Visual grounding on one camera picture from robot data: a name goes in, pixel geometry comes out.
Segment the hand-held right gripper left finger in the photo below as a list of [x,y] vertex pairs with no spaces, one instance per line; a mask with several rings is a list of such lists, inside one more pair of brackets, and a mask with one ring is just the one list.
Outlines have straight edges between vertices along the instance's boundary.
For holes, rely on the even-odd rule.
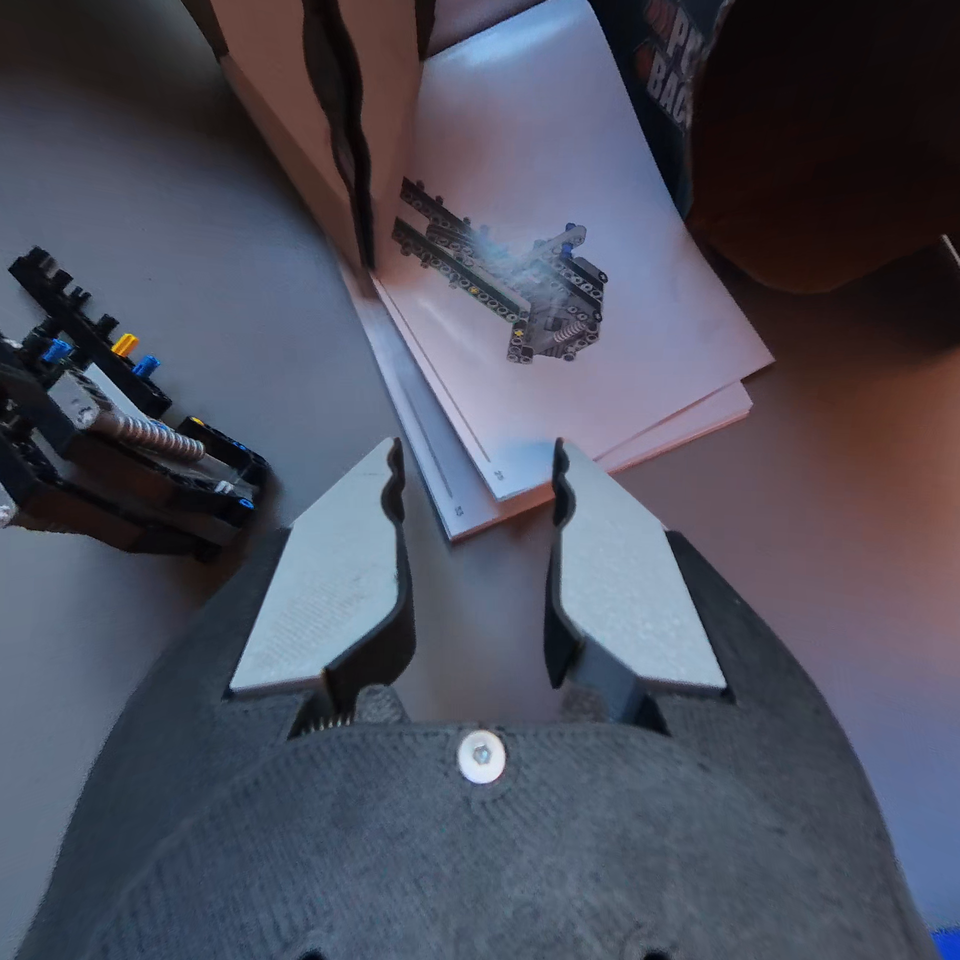
[[416,651],[402,441],[385,438],[290,526],[228,686],[355,711]]

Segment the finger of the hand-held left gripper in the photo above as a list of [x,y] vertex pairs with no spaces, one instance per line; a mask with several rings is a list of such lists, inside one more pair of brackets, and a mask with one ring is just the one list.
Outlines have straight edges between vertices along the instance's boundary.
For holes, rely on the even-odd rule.
[[354,268],[362,266],[350,188],[309,77],[300,1],[183,1],[230,88],[306,208]]
[[378,267],[391,238],[435,1],[339,1],[346,143],[361,262]]

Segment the black lego technic assembly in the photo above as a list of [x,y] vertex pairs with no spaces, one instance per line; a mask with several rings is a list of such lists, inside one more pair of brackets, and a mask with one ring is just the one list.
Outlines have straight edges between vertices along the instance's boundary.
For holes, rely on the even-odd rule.
[[90,292],[33,246],[9,266],[41,312],[1,342],[2,528],[210,563],[258,516],[269,463],[206,421],[164,420],[160,360],[91,318]]

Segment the white lego instruction booklet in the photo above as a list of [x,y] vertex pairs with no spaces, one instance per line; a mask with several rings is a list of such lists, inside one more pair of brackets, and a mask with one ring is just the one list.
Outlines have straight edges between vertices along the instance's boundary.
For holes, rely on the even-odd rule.
[[345,277],[440,529],[744,420],[772,355],[691,237],[589,2],[431,51],[372,276]]

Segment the dark torn lego box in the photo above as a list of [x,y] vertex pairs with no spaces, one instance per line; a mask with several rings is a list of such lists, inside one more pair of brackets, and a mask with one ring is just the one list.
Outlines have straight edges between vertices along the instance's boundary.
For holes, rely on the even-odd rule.
[[680,217],[751,279],[958,252],[957,1],[591,6]]

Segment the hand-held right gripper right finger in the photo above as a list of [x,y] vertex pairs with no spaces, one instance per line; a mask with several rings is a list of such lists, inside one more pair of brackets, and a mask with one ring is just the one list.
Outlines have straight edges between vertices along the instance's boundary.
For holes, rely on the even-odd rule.
[[621,724],[659,724],[657,694],[725,694],[664,524],[564,438],[551,484],[543,630],[551,688],[588,691]]

